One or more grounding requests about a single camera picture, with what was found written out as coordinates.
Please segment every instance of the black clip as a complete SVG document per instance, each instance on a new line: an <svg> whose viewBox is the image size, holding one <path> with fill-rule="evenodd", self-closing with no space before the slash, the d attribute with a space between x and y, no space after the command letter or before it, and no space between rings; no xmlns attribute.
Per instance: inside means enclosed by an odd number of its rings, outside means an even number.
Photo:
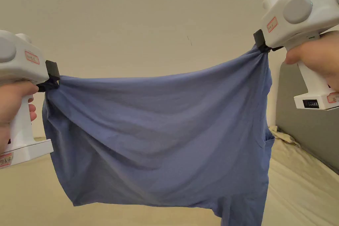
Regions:
<svg viewBox="0 0 339 226"><path fill-rule="evenodd" d="M263 53L264 52L270 52L270 50L277 51L278 49L283 48L283 46L277 47L277 48L271 48L271 47L267 46L266 42L265 42L263 31L261 29L256 31L253 34L253 36L254 36L254 40L255 40L255 45L257 46L257 48L259 49L260 52L263 52Z"/></svg>
<svg viewBox="0 0 339 226"><path fill-rule="evenodd" d="M45 92L46 90L56 89L59 87L58 81L60 80L60 74L57 63L46 60L46 68L50 78L44 83L37 85L39 87L39 92Z"/></svg>

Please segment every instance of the white sticker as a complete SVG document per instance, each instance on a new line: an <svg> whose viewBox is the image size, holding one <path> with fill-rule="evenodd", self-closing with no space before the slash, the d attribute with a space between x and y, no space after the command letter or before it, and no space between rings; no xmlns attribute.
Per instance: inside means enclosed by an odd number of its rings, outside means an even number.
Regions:
<svg viewBox="0 0 339 226"><path fill-rule="evenodd" d="M271 32L276 26L278 26L278 20L276 17L274 17L267 25L268 32Z"/></svg>
<svg viewBox="0 0 339 226"><path fill-rule="evenodd" d="M329 103L339 102L339 93L332 93L327 96Z"/></svg>
<svg viewBox="0 0 339 226"><path fill-rule="evenodd" d="M33 63L40 65L40 61L39 61L38 56L35 56L32 53L27 52L27 51L25 51L25 55L26 55L26 58L27 58L28 61L31 61Z"/></svg>
<svg viewBox="0 0 339 226"><path fill-rule="evenodd" d="M0 168L8 167L12 164L13 153L6 153L0 155Z"/></svg>

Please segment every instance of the white wall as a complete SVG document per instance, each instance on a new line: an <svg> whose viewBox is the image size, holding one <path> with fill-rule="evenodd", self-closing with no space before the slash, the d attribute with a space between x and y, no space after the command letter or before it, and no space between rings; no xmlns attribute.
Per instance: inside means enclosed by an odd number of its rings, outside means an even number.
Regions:
<svg viewBox="0 0 339 226"><path fill-rule="evenodd" d="M262 1L0 0L0 29L28 34L64 75L157 76L204 69L248 51L264 13ZM269 55L273 77L269 124L274 123L284 53L282 49ZM42 101L43 95L37 95L38 113ZM33 131L35 136L44 135L40 114ZM145 215L159 216L142 225L207 225L202 219L207 214L210 225L218 225L210 211L184 211L175 217L169 210L160 216L154 208L141 208L139 215L131 207L95 204L72 208L46 158L4 169L0 179L0 196L8 201L0 209L4 225L98 225L97 220L101 225L123 225L119 216L133 215L134 221L127 225L139 225ZM163 215L169 219L160 223L157 218ZM29 221L32 216L38 216L35 224Z"/></svg>

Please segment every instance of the gray headboard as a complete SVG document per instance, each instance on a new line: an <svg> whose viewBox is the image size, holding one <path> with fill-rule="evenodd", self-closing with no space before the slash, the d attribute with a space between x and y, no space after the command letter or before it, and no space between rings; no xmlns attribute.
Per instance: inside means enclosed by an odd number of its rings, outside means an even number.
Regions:
<svg viewBox="0 0 339 226"><path fill-rule="evenodd" d="M276 124L302 148L339 173L339 109L298 110L293 97L307 93L297 65L282 64L276 110Z"/></svg>

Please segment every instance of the gripper handle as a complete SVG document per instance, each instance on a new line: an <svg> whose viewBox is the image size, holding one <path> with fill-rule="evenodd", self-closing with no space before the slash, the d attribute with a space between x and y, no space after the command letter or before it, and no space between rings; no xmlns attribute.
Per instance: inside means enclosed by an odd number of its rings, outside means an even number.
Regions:
<svg viewBox="0 0 339 226"><path fill-rule="evenodd" d="M30 98L33 98L33 96L23 97L20 109L11 122L11 142L6 151L16 150L35 143L28 107Z"/></svg>
<svg viewBox="0 0 339 226"><path fill-rule="evenodd" d="M288 41L284 47L287 51L289 51L290 49L297 47L304 42L318 39L320 39L319 33L313 32ZM305 81L309 93L323 95L334 92L333 89L329 88L323 76L306 67L303 62L298 62L297 65L300 69L301 75Z"/></svg>

